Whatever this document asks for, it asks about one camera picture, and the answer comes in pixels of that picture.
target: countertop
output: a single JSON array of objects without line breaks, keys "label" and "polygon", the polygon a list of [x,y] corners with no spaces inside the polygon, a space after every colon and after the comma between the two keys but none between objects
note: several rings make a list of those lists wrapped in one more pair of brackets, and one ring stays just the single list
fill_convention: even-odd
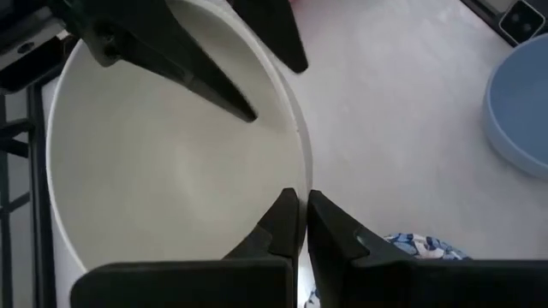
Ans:
[{"label": "countertop", "polygon": [[310,68],[284,75],[314,188],[378,234],[473,258],[548,257],[548,183],[489,146],[481,105],[511,48],[458,0],[299,0]]}]

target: white ceramic dish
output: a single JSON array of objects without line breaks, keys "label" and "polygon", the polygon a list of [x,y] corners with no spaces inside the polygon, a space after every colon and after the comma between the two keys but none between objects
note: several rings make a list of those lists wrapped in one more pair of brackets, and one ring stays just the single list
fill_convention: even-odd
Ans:
[{"label": "white ceramic dish", "polygon": [[262,45],[214,4],[170,7],[259,119],[245,123],[126,62],[102,68],[79,42],[57,86],[47,134],[59,307],[69,306],[71,286],[89,269],[221,258],[284,187],[306,201],[306,126]]}]

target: patterned cloth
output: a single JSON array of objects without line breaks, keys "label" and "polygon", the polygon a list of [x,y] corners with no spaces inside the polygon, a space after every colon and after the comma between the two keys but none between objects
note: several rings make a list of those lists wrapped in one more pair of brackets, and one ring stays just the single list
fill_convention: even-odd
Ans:
[{"label": "patterned cloth", "polygon": [[[431,236],[391,234],[385,236],[384,239],[416,258],[443,260],[471,259],[460,250]],[[316,287],[310,293],[310,298],[305,303],[305,308],[319,308],[319,294]]]}]

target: black plastic part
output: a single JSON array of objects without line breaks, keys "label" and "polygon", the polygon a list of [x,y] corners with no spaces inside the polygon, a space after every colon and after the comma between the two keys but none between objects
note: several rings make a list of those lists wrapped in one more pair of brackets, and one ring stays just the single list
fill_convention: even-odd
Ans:
[{"label": "black plastic part", "polygon": [[232,9],[285,65],[296,73],[308,68],[307,55],[289,0],[228,0]]},{"label": "black plastic part", "polygon": [[238,88],[157,0],[50,0],[54,15],[81,36],[95,59],[119,59],[160,74],[244,121],[257,115]]},{"label": "black plastic part", "polygon": [[0,71],[0,93],[18,92],[48,75],[59,75],[77,39],[54,38]]},{"label": "black plastic part", "polygon": [[292,307],[283,258],[111,264],[73,286],[73,308]]},{"label": "black plastic part", "polygon": [[311,192],[308,207],[308,249],[322,308],[548,302],[548,261],[418,260],[321,192]]},{"label": "black plastic part", "polygon": [[499,26],[515,42],[521,44],[532,38],[544,24],[545,17],[538,10],[523,1],[516,1],[503,17]]},{"label": "black plastic part", "polygon": [[300,201],[284,189],[223,260],[110,264],[80,278],[73,308],[296,307]]}]

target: light blue container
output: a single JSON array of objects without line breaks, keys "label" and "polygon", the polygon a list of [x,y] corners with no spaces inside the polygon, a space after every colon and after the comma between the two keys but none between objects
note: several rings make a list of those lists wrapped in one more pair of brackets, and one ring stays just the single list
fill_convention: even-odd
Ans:
[{"label": "light blue container", "polygon": [[495,69],[485,93],[484,122],[503,157],[548,180],[548,34],[521,44]]}]

